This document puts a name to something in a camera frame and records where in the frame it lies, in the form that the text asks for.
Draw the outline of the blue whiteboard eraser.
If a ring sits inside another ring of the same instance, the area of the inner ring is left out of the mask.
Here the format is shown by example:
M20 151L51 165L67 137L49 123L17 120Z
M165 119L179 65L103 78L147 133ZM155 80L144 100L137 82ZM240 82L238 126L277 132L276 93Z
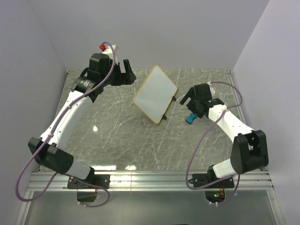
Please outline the blue whiteboard eraser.
M191 113L188 117L186 117L185 121L189 124L192 124L193 121L197 118L197 116Z

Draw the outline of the yellow framed whiteboard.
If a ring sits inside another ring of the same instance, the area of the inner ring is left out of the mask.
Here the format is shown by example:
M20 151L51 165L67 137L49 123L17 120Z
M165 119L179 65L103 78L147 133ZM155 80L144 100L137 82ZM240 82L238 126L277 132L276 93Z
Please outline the yellow framed whiteboard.
M178 90L168 75L155 65L132 98L133 104L154 124L165 119L165 112Z

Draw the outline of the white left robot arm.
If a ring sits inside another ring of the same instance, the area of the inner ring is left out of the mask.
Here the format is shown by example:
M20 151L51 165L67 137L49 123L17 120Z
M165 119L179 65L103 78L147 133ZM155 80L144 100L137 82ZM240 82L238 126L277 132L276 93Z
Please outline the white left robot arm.
M89 66L71 86L68 98L49 128L39 137L31 138L28 147L34 160L59 174L78 178L83 188L95 183L94 169L65 152L69 138L79 120L95 102L107 85L131 85L136 79L129 60L123 61L125 71L119 63L113 63L108 54L95 53L90 57Z

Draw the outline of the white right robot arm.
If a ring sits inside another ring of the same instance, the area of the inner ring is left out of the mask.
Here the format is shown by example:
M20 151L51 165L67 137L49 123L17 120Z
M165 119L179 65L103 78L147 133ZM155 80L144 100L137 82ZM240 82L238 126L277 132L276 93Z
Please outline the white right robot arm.
M250 172L269 164L266 134L247 126L222 100L213 98L210 83L191 87L180 104L186 104L188 110L198 118L210 119L232 141L230 158L213 165L210 169L212 173L207 175L207 183L211 187L222 184L224 177Z

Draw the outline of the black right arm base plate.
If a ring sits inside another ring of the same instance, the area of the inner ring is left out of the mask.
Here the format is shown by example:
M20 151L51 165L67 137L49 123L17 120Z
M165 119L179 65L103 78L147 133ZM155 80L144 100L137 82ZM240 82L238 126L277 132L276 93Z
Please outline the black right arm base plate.
M199 188L204 186L204 188L208 189L216 189L216 188L234 188L235 184L232 177L229 178L216 178L213 176L209 176L204 173L194 173L192 174L192 178L188 180L189 184L191 184L194 188Z

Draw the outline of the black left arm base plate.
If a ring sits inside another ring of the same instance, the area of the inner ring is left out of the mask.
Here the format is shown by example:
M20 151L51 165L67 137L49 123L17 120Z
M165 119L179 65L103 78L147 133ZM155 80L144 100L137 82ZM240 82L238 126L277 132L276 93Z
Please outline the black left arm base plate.
M91 178L81 180L75 177L69 177L67 189L93 189L93 186L108 189L110 185L109 174L94 174Z

